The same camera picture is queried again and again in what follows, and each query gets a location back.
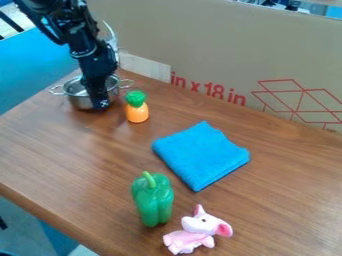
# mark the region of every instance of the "metal pot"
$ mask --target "metal pot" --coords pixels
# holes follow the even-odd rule
[[[93,104],[90,100],[88,92],[84,85],[81,83],[82,76],[77,76],[64,85],[57,85],[49,92],[56,96],[68,96],[70,103],[78,109],[92,109]],[[132,80],[123,79],[120,80],[117,76],[111,75],[107,78],[106,87],[108,92],[109,103],[115,102],[116,97],[119,94],[119,89],[129,88],[133,84]],[[62,88],[62,92],[56,92],[57,89]]]

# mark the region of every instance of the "pink stuffed elephant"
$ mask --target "pink stuffed elephant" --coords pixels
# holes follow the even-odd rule
[[[178,253],[192,253],[198,246],[204,245],[214,248],[213,235],[231,237],[232,227],[221,219],[207,214],[202,205],[196,205],[193,217],[183,217],[182,227],[184,230],[174,231],[163,236],[164,244],[169,250]]]

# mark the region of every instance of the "blue towel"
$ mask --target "blue towel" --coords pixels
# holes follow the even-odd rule
[[[249,161],[247,149],[206,121],[153,141],[152,149],[195,192]]]

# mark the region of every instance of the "green bell pepper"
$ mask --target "green bell pepper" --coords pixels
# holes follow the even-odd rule
[[[145,226],[155,227],[170,219],[174,195],[163,174],[144,171],[142,177],[133,181],[131,195]]]

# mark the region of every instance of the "wooden table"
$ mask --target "wooden table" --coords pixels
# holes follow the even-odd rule
[[[194,255],[341,255],[341,137],[123,76],[148,94],[145,123],[127,123],[120,106],[75,111],[47,91],[2,116],[0,194],[101,255],[170,255],[162,235],[179,229],[196,203],[229,222],[235,235],[216,236],[215,249]],[[248,148],[252,160],[193,193],[150,145],[200,120]],[[143,170],[168,175],[175,190],[172,220],[154,229],[140,224],[129,193]]]

